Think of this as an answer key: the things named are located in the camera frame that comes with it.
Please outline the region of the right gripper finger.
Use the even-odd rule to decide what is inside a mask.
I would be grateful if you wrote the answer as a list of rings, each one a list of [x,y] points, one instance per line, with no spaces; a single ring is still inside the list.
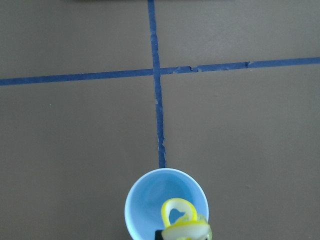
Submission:
[[[154,240],[164,240],[162,232],[162,230],[156,230],[154,233]]]

